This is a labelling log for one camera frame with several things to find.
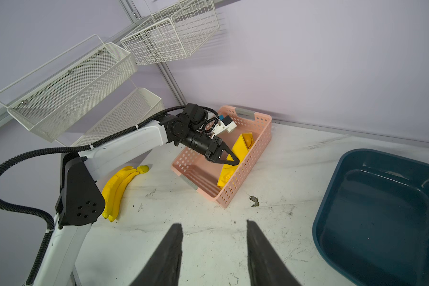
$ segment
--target toy banana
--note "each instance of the toy banana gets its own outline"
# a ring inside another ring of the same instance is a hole
[[[103,210],[102,216],[105,219],[108,218],[113,211],[114,197],[120,183],[127,178],[128,175],[135,172],[137,172],[137,169],[127,166],[119,170],[113,177],[111,177],[111,179],[108,180],[102,191],[103,198],[105,199],[105,209]]]
[[[148,166],[140,166],[136,169],[127,166],[119,170],[108,180],[102,191],[103,198],[105,199],[105,210],[102,216],[105,219],[108,218],[109,221],[113,222],[117,218],[121,205],[121,198],[123,197],[127,185],[136,175],[144,174],[147,171],[149,171]]]
[[[118,189],[116,190],[116,195],[114,197],[114,204],[113,204],[113,212],[112,214],[108,217],[108,220],[113,222],[116,218],[117,215],[119,214],[119,207],[121,205],[121,199],[123,197],[124,191],[126,190],[126,187],[128,185],[128,183],[130,183],[130,181],[138,174],[144,174],[147,171],[149,171],[149,167],[148,166],[140,166],[137,168],[137,172],[132,173],[130,175],[127,176],[127,178],[125,178],[119,185]]]

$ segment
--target metal mesh shelf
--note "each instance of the metal mesh shelf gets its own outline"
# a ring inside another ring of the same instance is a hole
[[[189,57],[219,29],[213,0],[180,0],[151,14],[121,40],[138,65]]]
[[[128,51],[98,39],[100,45],[49,80],[10,104],[1,101],[0,104],[25,128],[52,142],[137,71],[135,60]],[[0,94],[60,60],[70,50],[1,90]]]
[[[136,125],[162,110],[164,104],[160,97],[145,88],[136,88],[72,146],[91,144]]]

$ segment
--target blue basin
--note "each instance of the blue basin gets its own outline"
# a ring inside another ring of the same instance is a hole
[[[313,239],[359,286],[429,285],[429,164],[369,149],[345,153]]]

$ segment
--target white wire shelf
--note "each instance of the white wire shelf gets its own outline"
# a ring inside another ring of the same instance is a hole
[[[10,88],[25,86],[22,82],[29,77],[42,76],[48,66],[63,62],[62,56],[95,37],[99,45],[96,43],[90,52],[45,82],[38,78],[36,86],[11,103],[0,104],[26,129],[54,141],[137,71],[130,52],[93,35],[0,91],[1,96]]]
[[[136,88],[72,146],[91,144],[136,125],[162,110],[164,104],[160,97],[146,88]]]
[[[138,65],[189,57],[219,29],[213,0],[180,0],[151,14],[121,40]]]

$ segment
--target marble surface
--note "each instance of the marble surface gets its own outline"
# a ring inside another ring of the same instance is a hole
[[[248,286],[246,220],[257,222],[302,285],[353,285],[320,256],[312,224],[340,157],[357,148],[429,163],[429,149],[280,124],[227,209],[170,170],[183,147],[154,149],[132,180],[118,221],[99,219],[76,261],[83,286],[128,286],[172,223],[183,225],[181,286]],[[260,206],[249,197],[258,198]]]

